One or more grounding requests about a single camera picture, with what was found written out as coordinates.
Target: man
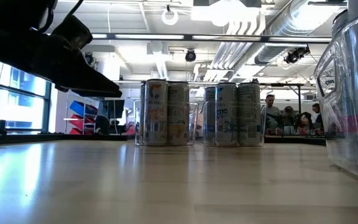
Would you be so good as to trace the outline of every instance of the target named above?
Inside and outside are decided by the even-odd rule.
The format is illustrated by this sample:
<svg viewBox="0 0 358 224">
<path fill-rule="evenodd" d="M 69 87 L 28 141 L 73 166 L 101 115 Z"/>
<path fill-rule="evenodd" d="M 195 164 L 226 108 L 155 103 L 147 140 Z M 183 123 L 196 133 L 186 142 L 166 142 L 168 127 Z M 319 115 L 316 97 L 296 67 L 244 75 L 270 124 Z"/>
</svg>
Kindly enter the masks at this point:
<svg viewBox="0 0 358 224">
<path fill-rule="evenodd" d="M 277 116 L 280 115 L 280 110 L 273 106 L 274 95 L 266 96 L 266 128 L 275 129 L 278 126 Z"/>
<path fill-rule="evenodd" d="M 321 117 L 321 112 L 320 112 L 320 104 L 315 103 L 311 109 L 313 110 L 313 112 L 315 112 L 315 114 L 312 116 L 311 120 L 313 122 L 313 124 L 317 124 L 315 125 L 316 128 L 320 128 L 323 125 L 323 118 Z"/>
<path fill-rule="evenodd" d="M 269 115 L 273 115 L 273 116 L 278 116 L 280 114 L 280 110 L 273 106 L 274 103 L 274 95 L 267 95 L 266 96 L 266 113 Z"/>
</svg>

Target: glass wall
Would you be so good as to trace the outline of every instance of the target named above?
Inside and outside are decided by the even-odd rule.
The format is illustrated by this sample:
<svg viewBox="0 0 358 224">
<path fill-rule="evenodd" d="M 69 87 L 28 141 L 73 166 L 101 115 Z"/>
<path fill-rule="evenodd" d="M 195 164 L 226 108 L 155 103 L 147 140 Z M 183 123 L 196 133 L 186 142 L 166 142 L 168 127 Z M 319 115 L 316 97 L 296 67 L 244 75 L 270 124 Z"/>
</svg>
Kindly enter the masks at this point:
<svg viewBox="0 0 358 224">
<path fill-rule="evenodd" d="M 0 120 L 9 133 L 48 130 L 51 84 L 0 62 Z"/>
</svg>

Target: table surface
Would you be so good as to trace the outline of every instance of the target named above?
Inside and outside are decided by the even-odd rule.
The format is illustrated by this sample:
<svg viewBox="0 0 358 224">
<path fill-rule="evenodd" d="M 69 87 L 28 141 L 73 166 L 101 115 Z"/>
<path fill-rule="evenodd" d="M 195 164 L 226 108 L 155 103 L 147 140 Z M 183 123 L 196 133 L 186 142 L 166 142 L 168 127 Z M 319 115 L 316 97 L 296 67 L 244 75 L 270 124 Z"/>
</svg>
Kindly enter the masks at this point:
<svg viewBox="0 0 358 224">
<path fill-rule="evenodd" d="M 0 223 L 358 223 L 358 179 L 323 146 L 0 146 Z"/>
</svg>

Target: dome camera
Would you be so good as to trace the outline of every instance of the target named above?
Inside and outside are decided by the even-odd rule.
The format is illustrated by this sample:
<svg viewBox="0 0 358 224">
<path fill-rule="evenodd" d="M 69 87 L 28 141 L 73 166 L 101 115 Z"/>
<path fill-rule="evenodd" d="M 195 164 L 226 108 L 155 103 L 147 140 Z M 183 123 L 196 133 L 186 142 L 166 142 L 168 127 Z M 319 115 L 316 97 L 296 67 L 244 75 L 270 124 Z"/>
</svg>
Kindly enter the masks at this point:
<svg viewBox="0 0 358 224">
<path fill-rule="evenodd" d="M 194 62 L 196 60 L 196 53 L 194 50 L 187 50 L 185 59 L 187 62 Z"/>
</svg>

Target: window frame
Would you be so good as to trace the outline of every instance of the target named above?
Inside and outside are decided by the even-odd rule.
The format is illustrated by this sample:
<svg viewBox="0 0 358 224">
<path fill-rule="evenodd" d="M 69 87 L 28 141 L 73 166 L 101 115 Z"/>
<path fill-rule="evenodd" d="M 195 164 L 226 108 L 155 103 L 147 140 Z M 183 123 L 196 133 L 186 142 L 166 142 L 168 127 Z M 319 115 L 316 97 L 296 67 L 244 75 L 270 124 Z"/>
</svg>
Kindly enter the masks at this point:
<svg viewBox="0 0 358 224">
<path fill-rule="evenodd" d="M 7 91 L 10 91 L 11 93 L 18 93 L 18 94 L 21 94 L 21 95 L 27 95 L 27 96 L 31 96 L 31 97 L 41 98 L 41 99 L 44 100 L 44 108 L 43 108 L 43 114 L 42 114 L 42 127 L 41 127 L 41 129 L 7 128 L 6 130 L 8 132 L 9 131 L 43 131 L 43 132 L 47 132 L 48 131 L 48 126 L 49 126 L 51 87 L 52 87 L 52 84 L 49 81 L 46 80 L 45 81 L 45 94 L 44 95 L 38 95 L 38 94 L 32 93 L 30 91 L 21 90 L 21 89 L 18 89 L 18 88 L 14 88 L 14 87 L 11 87 L 11 86 L 6 86 L 6 85 L 0 84 L 0 90 L 7 90 Z"/>
</svg>

